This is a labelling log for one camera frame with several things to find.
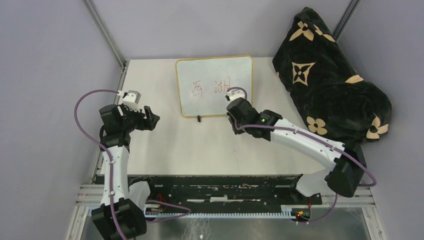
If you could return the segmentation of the yellow framed whiteboard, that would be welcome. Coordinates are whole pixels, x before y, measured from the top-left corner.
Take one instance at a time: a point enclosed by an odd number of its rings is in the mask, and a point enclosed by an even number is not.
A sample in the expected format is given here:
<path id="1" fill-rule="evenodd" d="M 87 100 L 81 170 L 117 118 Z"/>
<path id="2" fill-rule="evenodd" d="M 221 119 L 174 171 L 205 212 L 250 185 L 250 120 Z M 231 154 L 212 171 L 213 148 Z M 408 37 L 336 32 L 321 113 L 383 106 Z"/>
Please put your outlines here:
<path id="1" fill-rule="evenodd" d="M 180 59 L 175 63 L 184 117 L 226 114 L 227 90 L 240 87 L 253 101 L 253 58 L 249 55 Z"/>

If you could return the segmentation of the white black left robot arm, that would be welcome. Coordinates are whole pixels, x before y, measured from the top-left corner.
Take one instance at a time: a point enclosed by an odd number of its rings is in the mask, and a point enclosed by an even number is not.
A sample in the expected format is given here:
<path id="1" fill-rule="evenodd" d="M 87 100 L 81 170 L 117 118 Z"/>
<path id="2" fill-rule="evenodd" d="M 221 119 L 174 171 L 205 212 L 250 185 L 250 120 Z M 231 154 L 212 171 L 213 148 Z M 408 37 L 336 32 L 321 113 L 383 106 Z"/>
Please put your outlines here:
<path id="1" fill-rule="evenodd" d="M 132 239 L 147 232 L 145 204 L 156 200 L 158 191 L 140 178 L 128 181 L 131 132 L 152 131 L 160 117 L 149 106 L 132 110 L 124 104 L 102 107 L 100 148 L 105 164 L 104 191 L 91 219 L 105 240 Z"/>

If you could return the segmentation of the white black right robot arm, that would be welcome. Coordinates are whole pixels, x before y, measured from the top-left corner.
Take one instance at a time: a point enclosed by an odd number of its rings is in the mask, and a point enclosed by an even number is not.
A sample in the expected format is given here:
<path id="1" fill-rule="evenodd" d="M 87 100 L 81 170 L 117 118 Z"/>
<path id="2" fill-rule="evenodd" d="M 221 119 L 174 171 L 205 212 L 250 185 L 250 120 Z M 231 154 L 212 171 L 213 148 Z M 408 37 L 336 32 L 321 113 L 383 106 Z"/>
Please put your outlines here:
<path id="1" fill-rule="evenodd" d="M 290 147 L 324 167 L 321 171 L 302 173 L 296 178 L 288 191 L 292 202 L 301 204 L 326 190 L 346 198 L 354 196 L 366 169 L 357 147 L 305 131 L 271 110 L 257 112 L 241 96 L 225 98 L 227 115 L 236 135 L 247 133 L 257 139 Z"/>

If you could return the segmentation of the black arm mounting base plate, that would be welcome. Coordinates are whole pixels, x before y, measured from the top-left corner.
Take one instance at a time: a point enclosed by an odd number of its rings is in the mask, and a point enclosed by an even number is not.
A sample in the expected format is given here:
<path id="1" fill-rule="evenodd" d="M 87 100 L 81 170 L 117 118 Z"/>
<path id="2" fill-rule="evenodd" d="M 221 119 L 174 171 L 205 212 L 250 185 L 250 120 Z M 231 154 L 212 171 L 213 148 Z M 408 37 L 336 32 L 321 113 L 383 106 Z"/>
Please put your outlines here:
<path id="1" fill-rule="evenodd" d="M 172 204 L 164 213 L 278 213 L 281 206 L 322 205 L 320 193 L 305 197 L 295 192 L 296 175 L 133 175 L 128 183 L 147 181 L 150 200 Z"/>

